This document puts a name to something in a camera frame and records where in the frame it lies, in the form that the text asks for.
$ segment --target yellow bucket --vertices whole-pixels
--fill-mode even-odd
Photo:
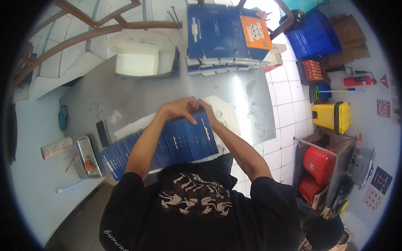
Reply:
[[[351,125],[351,109],[348,102],[336,104],[313,104],[311,111],[316,113],[313,124],[344,134]]]

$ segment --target metal tray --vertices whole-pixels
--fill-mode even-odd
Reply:
[[[80,173],[85,173],[86,178],[89,179],[100,179],[102,178],[102,173],[101,170],[99,169],[98,162],[96,161],[94,151],[92,150],[91,142],[87,136],[82,136],[80,137],[76,142],[76,147],[77,147],[77,154],[80,158],[80,163],[77,163],[76,169],[79,168],[80,170],[77,169],[78,174]],[[85,163],[85,158],[89,158],[90,161],[92,162],[94,169],[92,171],[87,171],[85,170],[84,163]]]

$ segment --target fire extinguisher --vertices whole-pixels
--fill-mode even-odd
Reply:
[[[374,78],[374,74],[369,71],[355,71],[356,74],[361,73],[371,73],[373,78],[369,76],[362,76],[362,77],[354,77],[354,78],[345,78],[343,80],[343,84],[345,86],[365,86],[371,84],[377,84],[377,80]]]

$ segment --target black phone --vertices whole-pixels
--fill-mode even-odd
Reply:
[[[102,144],[103,148],[110,146],[109,135],[106,131],[106,123],[104,120],[99,121],[96,123],[96,129],[98,130],[98,135],[100,139],[100,143]]]

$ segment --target metal table surface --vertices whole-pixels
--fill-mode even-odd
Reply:
[[[233,105],[241,137],[249,144],[276,137],[271,96],[262,68],[190,76],[183,57],[185,47],[180,46],[179,51],[180,73],[167,79],[136,82],[115,77],[116,57],[98,65],[60,99],[60,106],[68,108],[65,136],[76,140],[87,135],[97,155],[103,149],[96,130],[98,121],[106,121],[110,140],[115,142],[114,132],[156,112],[166,102],[215,95]],[[123,115],[117,124],[108,120],[114,110]]]

